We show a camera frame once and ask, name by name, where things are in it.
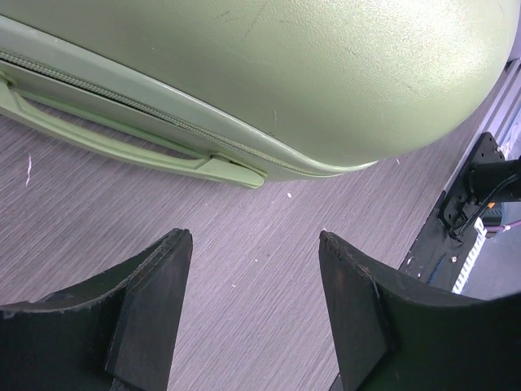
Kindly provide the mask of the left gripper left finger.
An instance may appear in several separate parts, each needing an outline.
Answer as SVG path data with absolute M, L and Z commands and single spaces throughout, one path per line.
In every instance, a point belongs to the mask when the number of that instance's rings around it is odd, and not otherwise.
M 2 389 L 167 389 L 192 249 L 175 229 L 87 280 L 3 305 Z

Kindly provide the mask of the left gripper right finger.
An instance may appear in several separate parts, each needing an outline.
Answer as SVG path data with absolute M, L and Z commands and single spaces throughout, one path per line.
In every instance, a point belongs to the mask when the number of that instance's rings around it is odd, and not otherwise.
M 435 288 L 328 231 L 318 253 L 343 389 L 519 389 L 519 294 Z

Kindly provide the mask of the green hard-shell suitcase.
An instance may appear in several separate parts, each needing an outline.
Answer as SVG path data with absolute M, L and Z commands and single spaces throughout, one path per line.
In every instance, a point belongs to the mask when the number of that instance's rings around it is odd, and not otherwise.
M 416 151 L 487 98 L 517 1 L 4 1 L 1 113 L 242 187 Z

